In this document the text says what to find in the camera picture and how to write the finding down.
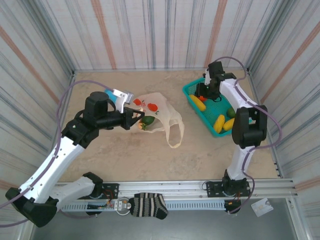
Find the corrugated metal wall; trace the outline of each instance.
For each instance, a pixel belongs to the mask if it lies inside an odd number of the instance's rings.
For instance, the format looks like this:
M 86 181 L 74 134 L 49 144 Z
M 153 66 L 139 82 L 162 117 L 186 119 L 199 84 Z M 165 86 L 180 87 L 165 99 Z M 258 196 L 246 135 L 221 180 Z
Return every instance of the corrugated metal wall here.
M 297 184 L 314 239 L 320 239 L 320 1 L 292 3 L 252 76 L 258 98 L 282 126 L 276 147 L 282 173 Z M 276 140 L 272 121 L 269 129 Z
M 55 111 L 70 84 L 44 30 L 22 1 L 0 2 L 0 203 L 51 150 Z M 0 224 L 23 219 L 13 207 L 0 212 Z M 0 228 L 1 239 L 17 239 L 20 227 Z
M 246 63 L 281 0 L 37 0 L 78 70 Z M 229 60 L 225 66 L 238 65 Z

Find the teal basket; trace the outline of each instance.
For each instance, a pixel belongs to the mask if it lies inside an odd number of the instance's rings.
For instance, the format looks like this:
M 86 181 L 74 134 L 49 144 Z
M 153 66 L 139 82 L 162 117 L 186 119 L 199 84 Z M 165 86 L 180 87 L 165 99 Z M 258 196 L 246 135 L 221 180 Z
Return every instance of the teal basket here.
M 186 99 L 188 102 L 191 104 L 193 109 L 195 110 L 196 114 L 199 115 L 203 123 L 206 125 L 206 127 L 210 130 L 213 136 L 215 137 L 223 137 L 226 135 L 231 134 L 232 130 L 229 131 L 222 131 L 220 133 L 217 133 L 213 126 L 219 117 L 219 115 L 224 115 L 225 121 L 228 121 L 230 117 L 227 116 L 227 111 L 229 108 L 231 108 L 230 103 L 228 100 L 225 98 L 225 96 L 221 96 L 221 101 L 220 102 L 214 102 L 211 99 L 208 99 L 204 102 L 204 105 L 206 107 L 205 111 L 200 111 L 199 108 L 196 106 L 196 104 L 191 100 L 189 95 L 194 95 L 196 92 L 197 84 L 198 83 L 204 83 L 205 79 L 203 77 L 199 78 L 198 80 L 195 80 L 187 85 L 185 85 L 182 89 L 183 93 L 186 96 Z

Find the striped sock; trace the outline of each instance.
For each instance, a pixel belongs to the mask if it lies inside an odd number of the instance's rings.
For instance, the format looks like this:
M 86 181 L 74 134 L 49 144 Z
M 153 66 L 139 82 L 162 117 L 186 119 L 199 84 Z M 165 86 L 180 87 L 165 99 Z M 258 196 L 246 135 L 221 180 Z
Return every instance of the striped sock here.
M 129 199 L 130 213 L 134 217 L 156 217 L 165 219 L 168 215 L 162 194 L 141 192 Z

